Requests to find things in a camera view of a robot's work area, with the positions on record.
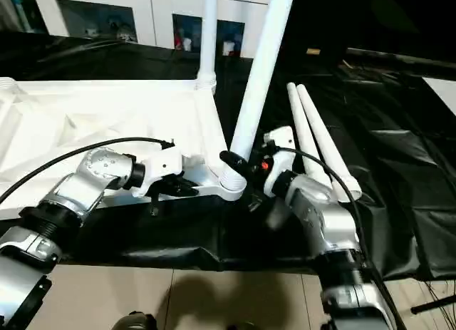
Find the tiled floor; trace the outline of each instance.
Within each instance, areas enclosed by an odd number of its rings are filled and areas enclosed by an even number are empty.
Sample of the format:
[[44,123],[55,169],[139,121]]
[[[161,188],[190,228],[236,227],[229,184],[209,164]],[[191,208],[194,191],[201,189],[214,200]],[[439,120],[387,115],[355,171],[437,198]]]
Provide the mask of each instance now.
[[[58,266],[51,279],[53,288],[28,330],[110,330],[131,311],[154,314],[160,330],[223,330],[246,321],[265,330],[319,330],[327,319],[318,278],[309,275]],[[410,313],[411,306],[432,300],[424,283],[387,285],[408,329],[449,329],[438,310]],[[454,285],[432,287],[444,297]]]

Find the white cabinet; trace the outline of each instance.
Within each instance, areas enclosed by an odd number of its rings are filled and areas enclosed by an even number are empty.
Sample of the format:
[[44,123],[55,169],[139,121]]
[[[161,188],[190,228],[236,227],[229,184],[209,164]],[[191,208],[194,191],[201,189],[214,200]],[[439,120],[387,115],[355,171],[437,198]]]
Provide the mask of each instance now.
[[[200,51],[204,0],[36,0],[50,34]],[[269,0],[218,0],[217,52],[251,58]]]
[[[217,51],[252,58],[269,0],[218,0]],[[199,52],[204,0],[152,0],[157,46]]]
[[36,0],[50,34],[155,45],[150,0]]

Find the robotic arm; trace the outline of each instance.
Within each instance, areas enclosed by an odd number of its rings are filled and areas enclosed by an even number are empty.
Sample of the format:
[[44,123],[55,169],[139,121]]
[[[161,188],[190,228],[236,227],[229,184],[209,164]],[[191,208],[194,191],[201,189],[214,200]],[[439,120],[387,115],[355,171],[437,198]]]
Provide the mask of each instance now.
[[274,149],[294,150],[292,129],[282,127],[266,134],[263,147],[273,150],[264,152],[253,165],[232,152],[222,152],[220,157],[266,196],[284,200],[299,218],[309,259],[321,282],[323,310],[331,316],[321,328],[397,329],[393,313],[366,265],[350,212],[339,205],[331,189],[293,172],[295,153]]
[[142,163],[108,148],[87,152],[77,170],[38,206],[22,209],[21,226],[0,237],[0,329],[23,330],[29,325],[51,288],[46,275],[73,243],[106,189],[136,187],[133,195],[142,197],[154,182],[181,172],[182,155],[176,147],[157,151]]

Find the white pvc pipe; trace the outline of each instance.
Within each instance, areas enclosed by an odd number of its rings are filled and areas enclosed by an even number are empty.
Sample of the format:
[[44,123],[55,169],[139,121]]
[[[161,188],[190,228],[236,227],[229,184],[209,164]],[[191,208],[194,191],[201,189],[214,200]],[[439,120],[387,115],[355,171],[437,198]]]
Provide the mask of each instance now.
[[217,0],[204,0],[202,18],[201,54],[197,89],[212,89],[215,93],[215,45],[217,40]]
[[[246,160],[249,159],[252,151],[292,2],[293,0],[269,0],[263,31],[250,70],[230,148],[232,152]],[[225,166],[220,182],[232,191],[240,190],[245,186],[244,178],[228,166]]]
[[[294,83],[288,83],[286,85],[286,89],[288,90],[288,97],[290,100],[291,112],[293,113],[296,134],[298,135],[299,147],[302,151],[320,159],[320,155],[315,146],[314,136],[312,135],[309,122],[307,121],[306,114],[302,108],[296,86]],[[333,188],[329,176],[319,164],[305,157],[302,158],[302,161],[306,174],[309,177],[329,187],[330,189]]]
[[[353,195],[353,198],[357,200],[363,194],[358,181],[352,177],[348,171],[348,168],[345,165],[345,162],[343,161],[332,137],[329,135],[328,129],[326,129],[326,126],[321,119],[311,96],[307,92],[306,87],[301,84],[297,89],[304,112],[307,116],[307,120],[309,120],[313,135],[315,135],[315,140],[318,143],[318,147],[324,157],[325,163],[341,177],[342,181],[347,185]],[[350,202],[341,185],[334,180],[334,178],[333,189],[340,202]]]

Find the black tarp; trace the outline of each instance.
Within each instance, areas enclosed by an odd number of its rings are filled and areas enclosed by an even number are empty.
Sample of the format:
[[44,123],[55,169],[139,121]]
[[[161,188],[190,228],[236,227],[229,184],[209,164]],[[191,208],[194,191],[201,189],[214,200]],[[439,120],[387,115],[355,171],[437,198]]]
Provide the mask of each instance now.
[[[18,81],[188,79],[192,53],[111,41],[0,33],[0,76]],[[456,116],[418,77],[328,67],[302,59],[276,68],[258,135],[293,125],[286,83],[305,83],[363,197],[373,260],[386,279],[456,277]],[[231,141],[251,61],[217,59],[216,105]],[[301,170],[296,160],[296,170]],[[295,217],[266,226],[273,200],[255,193],[96,211],[66,263],[303,272]],[[16,221],[0,222],[0,234]]]

